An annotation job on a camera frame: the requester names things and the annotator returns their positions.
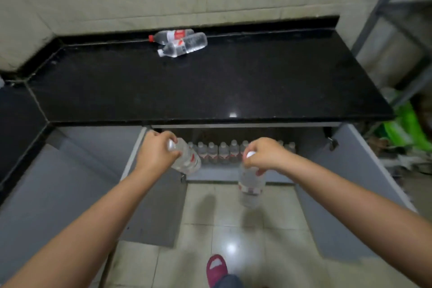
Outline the person's left hand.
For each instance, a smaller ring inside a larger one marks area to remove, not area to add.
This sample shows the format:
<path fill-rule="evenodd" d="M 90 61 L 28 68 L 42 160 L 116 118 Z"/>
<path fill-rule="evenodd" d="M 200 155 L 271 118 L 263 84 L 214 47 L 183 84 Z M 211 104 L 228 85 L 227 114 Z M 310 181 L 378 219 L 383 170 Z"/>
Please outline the person's left hand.
<path fill-rule="evenodd" d="M 169 150 L 170 142 L 177 143 L 172 132 L 149 130 L 143 138 L 133 172 L 147 179 L 158 179 L 181 156 L 181 152 Z"/>

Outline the person's right hand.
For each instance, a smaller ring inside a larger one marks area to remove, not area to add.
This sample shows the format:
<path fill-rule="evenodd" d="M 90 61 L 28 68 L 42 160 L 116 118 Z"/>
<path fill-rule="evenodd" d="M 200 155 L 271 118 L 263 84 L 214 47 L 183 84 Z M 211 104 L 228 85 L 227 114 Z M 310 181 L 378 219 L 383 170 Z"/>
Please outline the person's right hand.
<path fill-rule="evenodd" d="M 255 168 L 256 175 L 266 171 L 276 171 L 288 176 L 289 160 L 293 153 L 281 146 L 276 140 L 262 137 L 249 143 L 242 157 L 244 168 Z"/>

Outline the clear water bottle white cap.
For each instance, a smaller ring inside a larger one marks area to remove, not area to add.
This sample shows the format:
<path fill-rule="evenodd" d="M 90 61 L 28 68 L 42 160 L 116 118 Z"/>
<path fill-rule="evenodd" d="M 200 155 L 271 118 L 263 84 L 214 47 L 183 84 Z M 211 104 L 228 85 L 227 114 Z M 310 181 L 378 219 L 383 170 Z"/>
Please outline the clear water bottle white cap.
<path fill-rule="evenodd" d="M 157 53 L 160 57 L 176 58 L 178 56 L 199 51 L 207 45 L 208 41 L 206 34 L 199 32 L 174 40 L 163 48 L 158 49 Z"/>
<path fill-rule="evenodd" d="M 185 175 L 191 175 L 201 168 L 201 159 L 197 152 L 189 146 L 182 138 L 177 138 L 177 143 L 169 140 L 167 143 L 169 151 L 180 151 L 181 156 L 171 165 L 171 167 Z"/>
<path fill-rule="evenodd" d="M 238 197 L 241 205 L 248 209 L 257 209 L 266 184 L 266 170 L 257 167 L 245 168 L 241 163 L 238 179 Z"/>

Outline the person's left forearm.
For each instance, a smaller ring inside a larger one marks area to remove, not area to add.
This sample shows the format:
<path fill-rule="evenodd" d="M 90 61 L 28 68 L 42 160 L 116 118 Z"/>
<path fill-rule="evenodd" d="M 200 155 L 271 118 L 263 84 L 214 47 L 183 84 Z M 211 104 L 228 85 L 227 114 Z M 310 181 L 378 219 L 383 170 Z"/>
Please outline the person's left forearm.
<path fill-rule="evenodd" d="M 88 288 L 165 170 L 136 168 L 37 252 L 2 288 Z"/>

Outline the person's right forearm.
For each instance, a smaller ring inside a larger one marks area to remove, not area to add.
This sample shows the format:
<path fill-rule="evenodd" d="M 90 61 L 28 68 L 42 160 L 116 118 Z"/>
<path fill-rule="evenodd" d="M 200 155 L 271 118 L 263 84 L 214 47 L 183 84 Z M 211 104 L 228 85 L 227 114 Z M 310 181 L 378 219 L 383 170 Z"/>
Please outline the person's right forearm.
<path fill-rule="evenodd" d="M 288 168 L 288 176 L 375 254 L 419 287 L 432 288 L 431 222 L 303 157 Z"/>

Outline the row of water bottles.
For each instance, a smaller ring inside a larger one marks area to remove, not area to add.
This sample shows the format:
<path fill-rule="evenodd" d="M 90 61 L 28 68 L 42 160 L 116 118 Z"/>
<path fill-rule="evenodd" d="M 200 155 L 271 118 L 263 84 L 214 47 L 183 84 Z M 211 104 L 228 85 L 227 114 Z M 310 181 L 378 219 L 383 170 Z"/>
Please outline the row of water bottles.
<path fill-rule="evenodd" d="M 230 157 L 233 157 L 235 161 L 238 161 L 240 156 L 243 157 L 245 151 L 244 150 L 243 153 L 240 153 L 240 147 L 237 143 L 235 143 L 232 146 L 227 146 L 225 143 L 222 143 L 218 149 L 217 146 L 213 143 L 209 143 L 208 146 L 206 147 L 201 142 L 198 144 L 198 150 L 200 152 L 197 154 L 200 157 L 200 159 L 201 158 L 207 159 L 210 156 L 214 158 L 218 158 L 219 156 L 221 156 L 223 159 L 227 159 L 227 160 L 229 160 Z M 289 160 L 289 164 L 287 165 L 287 167 L 290 167 L 290 164 L 298 163 L 299 160 L 300 160 L 300 156 L 297 156 L 293 153 L 292 158 Z"/>

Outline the grey cabinet door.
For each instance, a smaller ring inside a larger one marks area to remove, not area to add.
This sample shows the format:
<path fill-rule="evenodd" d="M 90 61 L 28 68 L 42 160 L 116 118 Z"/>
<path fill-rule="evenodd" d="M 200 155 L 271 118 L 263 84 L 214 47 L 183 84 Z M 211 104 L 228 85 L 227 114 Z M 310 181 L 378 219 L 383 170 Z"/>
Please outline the grey cabinet door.
<path fill-rule="evenodd" d="M 305 219 L 323 258 L 357 262 L 376 257 L 356 234 L 364 238 L 396 221 L 390 204 L 406 209 L 396 215 L 417 210 L 353 125 L 330 132 L 327 138 L 321 127 L 297 130 L 297 152 L 310 160 L 305 172 L 312 176 L 296 187 Z"/>
<path fill-rule="evenodd" d="M 116 147 L 119 180 L 132 172 L 147 128 L 121 126 Z M 181 224 L 187 184 L 180 172 L 169 168 L 157 180 L 135 210 L 120 237 L 121 241 L 174 247 Z"/>

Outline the clear water bottle red cap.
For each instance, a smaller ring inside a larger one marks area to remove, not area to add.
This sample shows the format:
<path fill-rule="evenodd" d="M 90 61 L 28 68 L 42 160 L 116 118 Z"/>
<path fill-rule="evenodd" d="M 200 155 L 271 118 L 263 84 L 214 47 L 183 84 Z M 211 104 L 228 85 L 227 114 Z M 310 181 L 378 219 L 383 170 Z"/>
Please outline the clear water bottle red cap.
<path fill-rule="evenodd" d="M 149 35 L 148 40 L 151 43 L 167 45 L 174 40 L 180 40 L 192 34 L 194 34 L 193 29 L 161 30 L 153 35 Z"/>

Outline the grey cabinet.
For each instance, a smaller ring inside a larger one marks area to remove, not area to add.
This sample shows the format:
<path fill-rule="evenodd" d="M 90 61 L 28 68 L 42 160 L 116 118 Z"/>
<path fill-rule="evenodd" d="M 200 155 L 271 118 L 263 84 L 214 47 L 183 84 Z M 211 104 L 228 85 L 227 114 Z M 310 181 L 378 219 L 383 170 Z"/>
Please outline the grey cabinet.
<path fill-rule="evenodd" d="M 0 286 L 120 181 L 119 128 L 113 139 L 83 143 L 91 128 L 54 131 L 0 207 Z M 297 193 L 279 177 L 260 208 L 237 200 L 238 164 L 203 164 L 185 177 L 186 198 L 174 247 L 119 241 L 89 288 L 208 288 L 206 263 L 221 254 L 249 288 L 333 288 Z"/>

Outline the red slipper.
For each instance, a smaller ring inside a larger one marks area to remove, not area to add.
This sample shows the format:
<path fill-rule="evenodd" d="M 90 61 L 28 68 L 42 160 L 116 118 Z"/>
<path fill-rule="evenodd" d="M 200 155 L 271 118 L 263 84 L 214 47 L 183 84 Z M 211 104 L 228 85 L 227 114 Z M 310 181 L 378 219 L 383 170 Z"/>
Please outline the red slipper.
<path fill-rule="evenodd" d="M 220 254 L 212 255 L 206 266 L 206 275 L 209 288 L 214 288 L 216 284 L 227 276 L 228 268 L 225 259 Z"/>

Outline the person's trouser leg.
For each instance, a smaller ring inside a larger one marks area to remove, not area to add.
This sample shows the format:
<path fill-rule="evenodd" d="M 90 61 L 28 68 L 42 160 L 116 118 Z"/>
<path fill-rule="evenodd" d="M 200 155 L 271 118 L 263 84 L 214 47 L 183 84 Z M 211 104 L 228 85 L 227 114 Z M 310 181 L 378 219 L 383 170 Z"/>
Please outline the person's trouser leg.
<path fill-rule="evenodd" d="M 223 276 L 212 288 L 245 288 L 242 280 L 235 274 Z"/>

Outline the green plastic bag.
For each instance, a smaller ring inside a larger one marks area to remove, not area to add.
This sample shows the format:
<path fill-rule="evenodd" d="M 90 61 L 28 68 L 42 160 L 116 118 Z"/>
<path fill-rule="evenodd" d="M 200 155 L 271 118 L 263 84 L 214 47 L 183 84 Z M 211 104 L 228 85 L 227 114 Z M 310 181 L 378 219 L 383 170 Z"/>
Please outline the green plastic bag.
<path fill-rule="evenodd" d="M 410 147 L 432 153 L 432 143 L 420 126 L 410 101 L 395 110 L 396 117 L 392 121 L 382 123 L 385 137 L 395 147 Z"/>

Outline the grey metal shelf rack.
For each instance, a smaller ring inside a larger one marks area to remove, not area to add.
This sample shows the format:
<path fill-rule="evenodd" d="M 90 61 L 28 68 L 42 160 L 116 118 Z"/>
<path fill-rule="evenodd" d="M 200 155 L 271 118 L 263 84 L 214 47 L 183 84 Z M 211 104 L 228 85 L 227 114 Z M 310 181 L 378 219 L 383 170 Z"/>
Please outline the grey metal shelf rack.
<path fill-rule="evenodd" d="M 393 107 L 432 85 L 432 0 L 377 0 L 352 46 L 354 56 L 370 51 L 375 81 Z"/>

